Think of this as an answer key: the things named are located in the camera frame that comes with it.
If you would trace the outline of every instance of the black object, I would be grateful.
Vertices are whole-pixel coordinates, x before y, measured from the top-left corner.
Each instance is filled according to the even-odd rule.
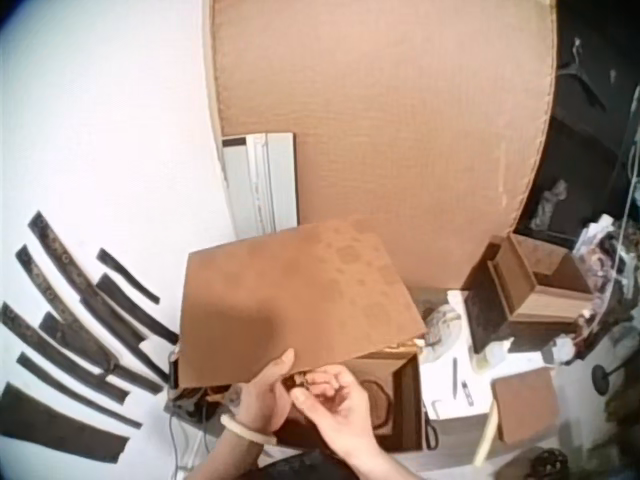
[[[602,365],[594,365],[591,369],[591,383],[593,383],[594,390],[603,397],[609,393],[609,377],[616,373],[618,370],[626,367],[629,363],[635,360],[640,355],[640,348],[637,348],[631,355],[629,355],[624,362],[615,367],[613,370],[607,372]]]
[[[467,405],[473,407],[473,397],[471,396],[471,390],[469,390],[469,385],[467,385],[466,380],[462,381],[462,391],[464,392],[464,396],[467,399]]]
[[[120,307],[123,312],[139,322],[143,327],[149,329],[151,333],[165,339],[171,345],[178,344],[178,334],[139,307],[109,275],[106,273],[102,274],[98,283],[96,283],[96,287],[109,300]]]
[[[140,349],[140,347],[138,346],[139,342],[134,344],[127,338],[125,334],[123,334],[122,327],[124,327],[125,325],[123,325],[122,323],[105,321],[105,318],[108,318],[106,317],[107,312],[103,309],[101,304],[92,303],[87,298],[81,298],[80,304],[84,308],[86,308],[87,311],[91,315],[93,315],[100,323],[102,323],[102,325],[107,330],[109,330],[109,332],[114,337],[116,337],[120,341],[120,343],[122,343],[126,347],[126,349],[129,350],[129,352],[131,352],[133,356],[138,359],[138,361],[140,361],[140,363],[142,363],[149,369],[149,371],[151,371],[151,373],[158,377],[162,381],[162,383],[166,384],[169,381],[169,375],[167,374],[167,372],[156,365],[153,360],[151,360],[151,358],[149,358],[149,356]]]
[[[239,480],[357,480],[358,476],[342,460],[313,450],[251,470]]]
[[[178,389],[178,357],[169,358],[169,390]]]
[[[29,222],[29,228],[60,274],[80,296],[80,303],[87,311],[145,367],[164,383],[167,383],[167,373],[139,348],[140,343],[145,339],[144,336],[102,298],[98,290],[73,260],[42,213],[37,212],[34,215]]]
[[[96,257],[100,263],[102,263],[105,267],[110,268],[122,278],[126,280],[126,282],[135,288],[138,292],[144,295],[150,302],[155,303],[156,305],[160,305],[160,297],[151,293],[151,291],[142,285],[136,277],[134,277],[129,270],[124,268],[124,266],[116,260],[113,255],[107,252],[104,248],[101,248],[98,252],[98,256]]]
[[[422,409],[424,410],[424,440],[427,446],[427,450],[437,450],[440,446],[440,435],[438,435],[438,429],[429,418],[429,412],[424,402],[422,403]]]
[[[22,368],[30,372],[33,376],[35,376],[36,378],[39,378],[43,383],[46,383],[54,390],[57,390],[58,392],[62,393],[63,395],[66,395],[70,399],[75,400],[78,403],[81,403],[85,407],[89,407],[95,410],[96,412],[100,412],[106,415],[107,417],[111,417],[115,420],[118,420],[119,422],[122,422],[125,425],[129,425],[130,427],[137,428],[137,429],[140,429],[142,427],[142,424],[140,422],[136,422],[135,420],[132,420],[129,417],[120,415],[119,413],[116,413],[113,410],[109,410],[108,408],[103,407],[102,405],[94,402],[93,400],[90,400],[87,397],[80,395],[77,392],[74,392],[65,384],[63,384],[61,381],[59,381],[57,378],[55,378],[53,375],[51,375],[49,372],[47,372],[44,368],[42,368],[40,365],[34,362],[33,359],[26,353],[22,352],[20,354],[20,356],[18,357],[17,363]]]
[[[0,435],[104,463],[117,463],[129,441],[68,417],[11,383],[0,398]]]
[[[96,358],[99,363],[99,367],[108,374],[119,363],[117,357],[104,345],[102,345],[93,334],[87,330],[82,322],[73,314],[69,307],[60,298],[58,293],[54,290],[47,280],[42,269],[35,262],[29,249],[26,245],[23,245],[20,250],[16,252],[16,258],[18,263],[22,266],[31,282],[36,286],[38,291],[47,300],[54,312],[65,323],[65,328],[73,332],[73,335],[78,338],[78,345],[82,347],[83,354],[80,356],[85,358],[91,356]]]
[[[2,304],[2,324],[36,353],[83,385],[120,405],[126,400],[129,392],[105,381],[98,375],[94,375],[62,353],[6,303]]]
[[[587,76],[587,72],[585,72],[584,68],[580,65],[580,56],[582,55],[582,46],[579,38],[575,38],[573,42],[573,62],[569,64],[565,64],[560,66],[558,69],[556,76],[567,75],[571,78],[575,78],[585,96],[587,97],[587,101],[589,105],[592,107],[599,107],[603,112],[607,111],[607,106],[602,100],[602,96],[598,94],[597,90],[594,88],[593,83],[589,80]]]
[[[526,480],[567,480],[571,478],[569,457],[557,448],[547,448],[533,460],[529,466]]]
[[[74,330],[69,329],[65,323],[59,321],[55,317],[55,315],[52,315],[50,312],[45,313],[44,318],[40,322],[39,328],[59,347],[64,348],[65,350],[68,350],[75,355],[78,355],[80,358],[82,358],[86,362],[89,362],[91,365],[94,365],[104,370],[105,372],[107,371],[106,369],[108,365],[104,363],[103,357],[95,355],[96,350],[91,347],[87,348],[87,344],[84,343],[83,338],[78,336],[78,334]],[[164,389],[162,385],[154,382],[144,375],[140,375],[133,370],[129,370],[121,363],[117,363],[113,367],[111,373],[121,380],[124,380],[138,388],[146,390],[153,395],[157,395]]]

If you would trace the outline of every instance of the dark leather strip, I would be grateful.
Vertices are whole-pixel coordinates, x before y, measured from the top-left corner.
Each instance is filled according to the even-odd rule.
[[[109,275],[104,273],[96,283],[96,287],[123,312],[139,322],[143,327],[149,329],[151,333],[165,339],[171,345],[177,345],[178,334],[138,306]]]
[[[156,365],[149,356],[140,349],[138,344],[133,344],[130,340],[126,338],[126,336],[122,335],[119,327],[120,324],[112,323],[112,322],[102,322],[101,318],[103,318],[105,312],[100,311],[100,304],[94,304],[90,301],[89,298],[81,298],[80,304],[87,309],[87,311],[93,315],[102,325],[109,330],[109,333],[116,337],[120,343],[122,343],[131,354],[136,357],[136,359],[142,363],[145,367],[151,371],[156,377],[162,380],[162,383],[167,383],[169,381],[169,374],[162,370],[158,365]]]
[[[126,282],[135,288],[138,292],[144,295],[149,301],[155,303],[156,305],[160,305],[160,297],[151,293],[151,291],[142,285],[136,277],[134,277],[129,270],[127,270],[124,265],[122,265],[118,260],[114,258],[109,252],[107,252],[104,248],[101,248],[98,252],[98,261],[102,263],[105,267],[110,268],[122,278],[126,280]]]
[[[62,353],[6,303],[2,304],[2,324],[36,353],[83,385],[120,405],[126,400],[129,392],[106,382]]]
[[[104,463],[117,463],[129,441],[54,410],[11,383],[0,398],[0,435]]]
[[[74,353],[85,359],[87,356],[96,358],[96,361],[99,363],[97,366],[104,370],[105,373],[112,371],[119,363],[118,358],[109,349],[102,345],[89,330],[87,330],[78,317],[76,317],[64,303],[55,289],[51,286],[51,283],[45,276],[42,269],[31,256],[26,245],[23,245],[22,248],[18,250],[16,258],[31,282],[49,303],[53,311],[56,312],[56,314],[65,323],[65,329],[72,331],[74,337],[79,339],[77,344],[81,346],[83,354],[79,354],[78,352]]]
[[[55,315],[47,312],[40,322],[40,330],[51,340],[53,340],[59,347],[78,355],[83,360],[89,362],[100,369],[105,369],[105,364],[102,361],[102,357],[94,356],[95,350],[85,348],[83,339],[79,337],[75,331],[70,330],[66,324],[59,321]],[[133,370],[129,370],[127,367],[118,363],[111,372],[114,376],[121,380],[124,380],[131,385],[146,390],[147,392],[157,395],[163,390],[162,385],[157,384],[153,380],[140,375]]]
[[[109,410],[108,408],[103,407],[99,403],[96,403],[93,400],[90,400],[87,397],[74,392],[69,387],[67,387],[64,383],[59,381],[57,378],[55,378],[53,375],[47,372],[44,368],[42,368],[40,365],[34,362],[33,359],[26,353],[22,352],[18,357],[17,362],[18,362],[18,365],[20,365],[22,368],[30,372],[36,378],[40,379],[43,383],[46,383],[51,388],[57,390],[63,395],[66,395],[70,399],[75,400],[78,403],[81,403],[85,407],[89,407],[95,410],[96,412],[100,412],[103,415],[106,415],[107,417],[111,417],[115,420],[118,420],[119,422],[124,423],[125,425],[128,425],[133,428],[137,428],[138,430],[142,428],[142,424],[140,422],[136,422],[135,420],[132,420],[129,417],[120,415],[119,413],[116,413],[113,410]]]
[[[145,339],[144,335],[127,322],[122,315],[116,312],[116,310],[102,298],[98,290],[93,286],[93,283],[60,241],[60,238],[56,232],[53,231],[42,213],[37,212],[33,216],[29,222],[29,228],[40,242],[40,245],[51,259],[53,265],[69,283],[71,288],[73,288],[80,298],[85,298],[93,310],[100,314],[100,317],[96,317],[96,319],[100,321],[105,328],[107,328],[106,324],[109,324],[110,329],[116,329],[120,337],[126,338],[130,344],[140,345]]]
[[[122,315],[116,312],[107,300],[102,298],[98,290],[73,260],[42,213],[37,212],[34,215],[29,222],[29,228],[60,274],[80,296],[80,303],[87,311],[145,367],[164,383],[167,383],[169,379],[167,373],[153,363],[153,360],[139,348],[144,336],[127,322]]]

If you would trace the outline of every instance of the wrist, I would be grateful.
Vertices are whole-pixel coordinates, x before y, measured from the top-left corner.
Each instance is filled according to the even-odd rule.
[[[380,459],[386,456],[387,454],[380,448],[375,440],[341,455],[342,459],[356,471],[372,463],[378,463]]]

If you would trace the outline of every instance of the cardboard square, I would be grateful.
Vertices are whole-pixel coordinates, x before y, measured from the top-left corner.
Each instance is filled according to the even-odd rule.
[[[492,387],[503,442],[522,442],[555,425],[559,407],[549,368],[499,378]]]
[[[179,383],[246,382],[288,347],[295,371],[316,368],[424,330],[379,238],[307,225],[189,256]]]

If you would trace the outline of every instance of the white bracelet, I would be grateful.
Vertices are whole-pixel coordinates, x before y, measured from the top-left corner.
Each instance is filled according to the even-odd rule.
[[[260,445],[278,444],[278,440],[274,435],[264,435],[262,433],[254,432],[253,430],[250,430],[244,425],[238,423],[236,419],[228,413],[222,414],[222,416],[220,417],[220,423],[222,423],[228,430],[231,430],[236,435],[250,440],[254,443],[259,443]]]

